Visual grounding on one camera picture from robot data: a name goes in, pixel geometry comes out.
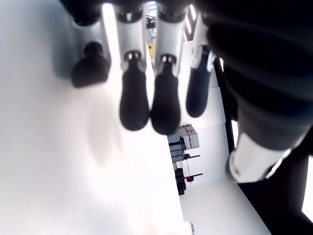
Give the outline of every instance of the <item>black fingertip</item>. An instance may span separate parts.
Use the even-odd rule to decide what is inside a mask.
[[[146,74],[138,69],[137,64],[130,63],[122,80],[120,120],[126,129],[137,131],[145,127],[149,119]]]
[[[156,77],[151,123],[162,135],[174,134],[180,123],[178,79],[169,71]]]
[[[207,62],[201,61],[197,69],[190,70],[186,109],[193,118],[200,117],[207,104],[211,73],[207,71],[206,64]]]
[[[100,55],[90,55],[79,61],[72,70],[72,83],[76,88],[106,82],[109,63]]]

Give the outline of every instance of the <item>white wall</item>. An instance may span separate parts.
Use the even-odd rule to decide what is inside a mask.
[[[203,175],[197,176],[192,183],[187,184],[197,185],[225,178],[225,166],[229,156],[225,124],[198,128],[196,131],[200,148],[187,150],[187,153],[190,156],[201,156],[183,161],[182,165],[185,175],[188,175],[187,164],[190,175],[199,173],[203,173]]]
[[[180,196],[184,220],[196,235],[269,235],[240,188],[227,180],[192,185]]]

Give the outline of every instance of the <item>equipment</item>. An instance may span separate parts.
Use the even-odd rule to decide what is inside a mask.
[[[216,54],[224,60],[226,85],[238,102],[235,112],[239,140],[227,166],[230,177],[237,182],[264,179],[301,143],[312,126],[310,3],[299,1],[281,8],[281,4],[269,0],[157,1],[155,96],[149,114],[142,7],[145,1],[61,2],[73,17],[82,58],[72,71],[77,88],[105,82],[108,77],[111,59],[101,5],[114,5],[123,70],[120,119],[129,130],[143,128],[149,116],[160,134],[171,135],[179,126],[177,77],[185,13],[191,3],[201,12],[186,108],[192,117],[204,112],[210,65]]]

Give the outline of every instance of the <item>white surface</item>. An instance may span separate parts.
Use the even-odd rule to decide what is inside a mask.
[[[307,185],[305,189],[302,212],[313,222],[313,156],[309,157]]]
[[[167,138],[119,123],[115,22],[108,82],[76,90],[58,1],[1,1],[0,19],[0,234],[156,234],[182,222]],[[148,63],[150,103],[153,83]]]
[[[227,180],[192,185],[179,198],[196,235],[270,234],[240,188]]]
[[[238,141],[238,123],[234,120],[231,121],[231,127],[233,130],[233,137],[234,137],[234,144],[235,148],[237,147],[237,141]]]

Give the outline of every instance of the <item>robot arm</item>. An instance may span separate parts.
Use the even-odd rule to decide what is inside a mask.
[[[61,0],[73,17],[81,61],[73,68],[75,87],[105,82],[110,52],[101,18],[104,0]],[[185,12],[201,10],[196,25],[186,109],[205,110],[213,54],[224,61],[228,90],[238,102],[239,140],[227,169],[237,182],[264,179],[273,165],[297,147],[313,123],[311,3],[280,1],[159,0],[155,97],[149,114],[145,88],[143,0],[111,0],[117,18],[123,93],[120,119],[129,130],[149,116],[160,134],[180,122],[178,73]]]

